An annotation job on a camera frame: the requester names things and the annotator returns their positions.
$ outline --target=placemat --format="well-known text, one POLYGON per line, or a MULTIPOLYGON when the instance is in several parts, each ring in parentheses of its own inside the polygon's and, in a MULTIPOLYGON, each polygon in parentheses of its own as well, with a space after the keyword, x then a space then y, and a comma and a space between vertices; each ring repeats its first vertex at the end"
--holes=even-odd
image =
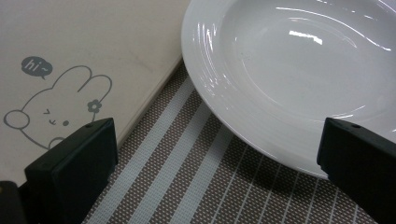
POLYGON ((272 161, 234 136, 184 65, 119 156, 84 223, 375 223, 331 182, 272 161))

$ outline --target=beige surface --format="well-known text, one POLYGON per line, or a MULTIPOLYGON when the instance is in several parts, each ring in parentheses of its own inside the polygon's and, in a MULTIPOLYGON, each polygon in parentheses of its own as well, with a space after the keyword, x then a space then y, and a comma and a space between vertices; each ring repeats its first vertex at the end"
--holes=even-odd
POLYGON ((94 119, 113 117, 120 144, 181 59, 188 3, 1 1, 0 179, 21 184, 23 168, 47 151, 38 144, 48 146, 90 122, 88 103, 95 99, 102 107, 94 119), (24 73, 21 62, 29 56, 46 60, 52 72, 44 78, 24 73), (29 116, 27 127, 11 128, 27 123, 22 113, 5 118, 12 110, 29 116))

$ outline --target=cartoon rabbit drawing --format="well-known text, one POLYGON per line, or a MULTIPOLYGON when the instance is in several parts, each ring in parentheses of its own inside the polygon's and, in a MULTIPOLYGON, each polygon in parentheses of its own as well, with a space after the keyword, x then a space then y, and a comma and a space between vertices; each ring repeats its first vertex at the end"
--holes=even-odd
POLYGON ((88 66, 74 66, 21 109, 6 113, 4 123, 36 145, 51 149, 81 125, 95 120, 111 87, 110 77, 93 76, 88 66))

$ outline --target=white plate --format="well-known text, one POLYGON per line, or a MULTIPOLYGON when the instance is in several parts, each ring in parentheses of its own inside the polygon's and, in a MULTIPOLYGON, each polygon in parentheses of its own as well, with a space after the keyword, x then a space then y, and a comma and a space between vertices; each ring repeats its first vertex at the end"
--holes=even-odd
POLYGON ((183 57, 212 111, 293 169, 316 163, 326 117, 396 142, 394 0, 192 0, 183 57))

